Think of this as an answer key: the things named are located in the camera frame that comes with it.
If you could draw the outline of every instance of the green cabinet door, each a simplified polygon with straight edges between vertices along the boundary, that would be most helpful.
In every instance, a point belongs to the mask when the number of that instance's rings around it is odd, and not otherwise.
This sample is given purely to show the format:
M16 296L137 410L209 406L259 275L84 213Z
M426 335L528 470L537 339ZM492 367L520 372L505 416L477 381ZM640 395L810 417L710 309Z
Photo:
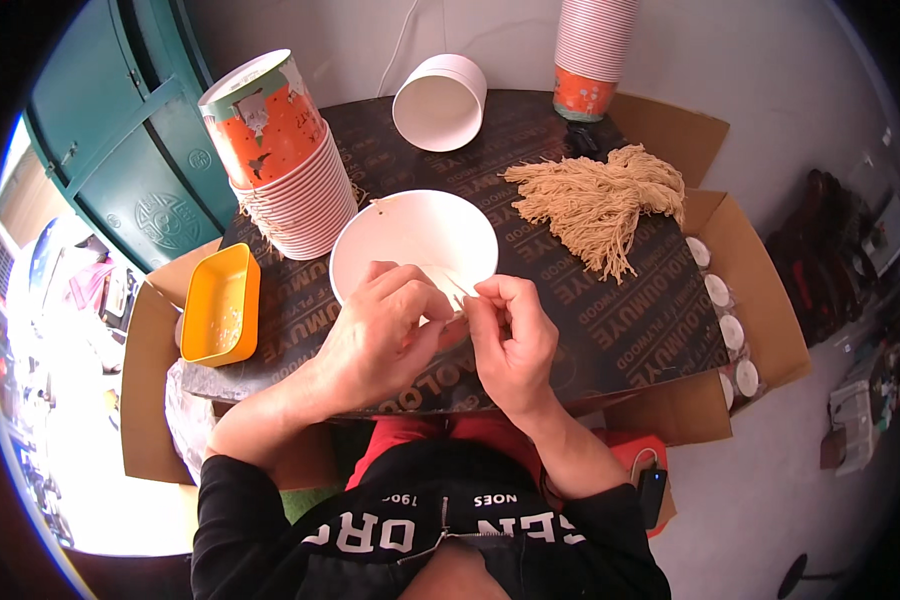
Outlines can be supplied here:
M223 233L236 210L197 101L209 84L175 0L91 0L24 113L64 198L145 272Z

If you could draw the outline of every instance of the hand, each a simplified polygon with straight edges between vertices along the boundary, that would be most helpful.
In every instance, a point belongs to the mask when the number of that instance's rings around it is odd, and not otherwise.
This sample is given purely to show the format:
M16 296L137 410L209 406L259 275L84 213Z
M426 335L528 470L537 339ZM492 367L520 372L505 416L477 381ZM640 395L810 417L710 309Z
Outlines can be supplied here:
M327 391L326 416L382 402L411 385L434 357L453 312L420 267L371 262L320 352L305 363ZM428 319L423 326L421 316Z
M465 298L464 309L480 383L511 420L528 416L555 400L550 366L560 332L543 312L534 282L495 274L474 289L480 297Z

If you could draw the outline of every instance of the open cardboard box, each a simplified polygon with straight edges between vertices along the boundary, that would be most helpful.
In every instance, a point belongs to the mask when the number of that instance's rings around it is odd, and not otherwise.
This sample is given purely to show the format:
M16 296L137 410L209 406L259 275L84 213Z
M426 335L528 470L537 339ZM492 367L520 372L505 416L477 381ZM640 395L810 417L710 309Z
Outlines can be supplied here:
M618 93L609 114L630 141L670 162L688 187L700 185L730 126L666 102ZM777 271L740 207L725 192L688 190L684 232L709 246L712 271L733 290L751 358L772 390L810 372L800 326ZM201 246L150 273L141 286L127 331L120 399L123 469L131 477L191 484L174 451L164 416L168 368L180 358L174 326L184 306L190 274L219 241ZM618 394L592 406L603 409L608 428L651 433L676 446L732 436L730 415L716 371ZM336 481L329 434L314 426L295 439L294 460L281 473L281 489Z

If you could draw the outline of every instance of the yellow plastic tray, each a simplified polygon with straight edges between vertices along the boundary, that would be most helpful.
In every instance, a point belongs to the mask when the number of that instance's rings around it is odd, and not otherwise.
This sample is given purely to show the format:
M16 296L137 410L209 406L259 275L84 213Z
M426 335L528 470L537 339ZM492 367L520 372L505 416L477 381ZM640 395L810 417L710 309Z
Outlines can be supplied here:
M219 367L247 360L257 349L260 265L247 244L235 244L197 263L183 311L180 354Z

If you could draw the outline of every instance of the zipper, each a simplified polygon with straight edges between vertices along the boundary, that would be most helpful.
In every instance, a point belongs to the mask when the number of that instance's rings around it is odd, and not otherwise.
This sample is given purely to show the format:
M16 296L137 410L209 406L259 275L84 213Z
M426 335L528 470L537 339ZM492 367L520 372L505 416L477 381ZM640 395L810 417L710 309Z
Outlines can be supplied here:
M447 525L447 505L449 504L449 502L450 502L450 498L448 498L447 496L444 496L443 497L443 505L440 508L440 537L438 537L436 539L436 543L431 548L427 548L426 550L423 550L422 552L417 552L416 554L413 554L411 556L405 556L403 558L397 559L396 564L398 566L403 565L404 563L411 561L413 559L417 559L417 558L420 558L421 556L426 556L426 555L434 552L435 550L437 550L437 548L440 547L441 542L443 542L444 540L447 540L448 538L493 538L493 537L512 538L513 537L513 535L511 535L511 534L508 534L506 532L501 532L501 531L493 531L492 533L491 532L487 532L487 533L477 532L477 533L473 533L473 534L452 534L452 533L450 533L450 526Z

